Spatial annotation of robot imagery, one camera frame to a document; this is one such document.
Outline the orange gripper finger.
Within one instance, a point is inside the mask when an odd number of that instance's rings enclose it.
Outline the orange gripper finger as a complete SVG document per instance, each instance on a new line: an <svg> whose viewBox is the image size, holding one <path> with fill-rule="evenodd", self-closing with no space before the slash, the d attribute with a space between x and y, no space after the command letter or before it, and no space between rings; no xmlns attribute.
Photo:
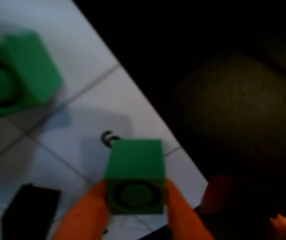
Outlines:
<svg viewBox="0 0 286 240"><path fill-rule="evenodd" d="M105 183L93 186L64 216L54 240L100 240L109 222Z"/></svg>
<svg viewBox="0 0 286 240"><path fill-rule="evenodd" d="M168 227L174 240L213 240L200 216L190 207L178 188L166 179Z"/></svg>

